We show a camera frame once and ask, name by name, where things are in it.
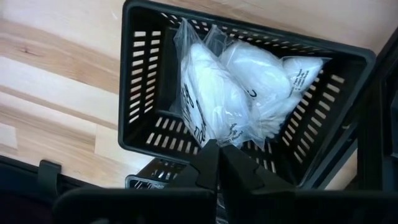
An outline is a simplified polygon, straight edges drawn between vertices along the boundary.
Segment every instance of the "clear plastic bag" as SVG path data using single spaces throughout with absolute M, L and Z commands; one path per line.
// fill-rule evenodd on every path
M 240 147 L 251 123 L 246 93 L 185 19 L 174 42 L 184 124 L 202 147 L 209 139 Z
M 228 37 L 213 26 L 205 44 L 251 96 L 251 131 L 254 142 L 264 147 L 278 135 L 286 117 L 330 58 L 284 57 Z

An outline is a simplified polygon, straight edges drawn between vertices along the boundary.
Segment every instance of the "wooden table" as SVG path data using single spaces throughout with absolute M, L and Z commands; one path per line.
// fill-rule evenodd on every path
M 122 187 L 152 158 L 117 143 L 124 0 L 1 0 L 0 155 Z M 396 0 L 158 0 L 378 53 Z

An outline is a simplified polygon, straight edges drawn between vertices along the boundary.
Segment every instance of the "black clip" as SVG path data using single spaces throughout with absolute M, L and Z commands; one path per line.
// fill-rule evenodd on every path
M 42 194 L 48 197 L 58 197 L 58 175 L 62 166 L 50 161 L 40 161 L 37 173 L 37 185 Z

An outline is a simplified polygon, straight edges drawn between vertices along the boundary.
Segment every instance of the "basket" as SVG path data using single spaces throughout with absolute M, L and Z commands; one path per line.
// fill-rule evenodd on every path
M 186 18 L 200 35 L 213 24 L 228 35 L 278 57 L 331 57 L 287 118 L 280 138 L 260 150 L 242 150 L 258 164 L 298 184 L 327 151 L 374 66 L 370 50 L 156 2 L 133 0 L 123 6 L 119 144 L 123 149 L 189 163 L 200 147 L 182 119 L 169 112 L 177 87 L 178 60 L 173 37 Z

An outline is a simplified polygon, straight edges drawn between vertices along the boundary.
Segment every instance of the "wooden surface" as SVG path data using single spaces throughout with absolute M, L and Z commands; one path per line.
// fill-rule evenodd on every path
M 104 187 L 152 158 L 117 144 L 124 0 L 0 0 L 0 155 Z M 378 53 L 396 0 L 159 0 Z

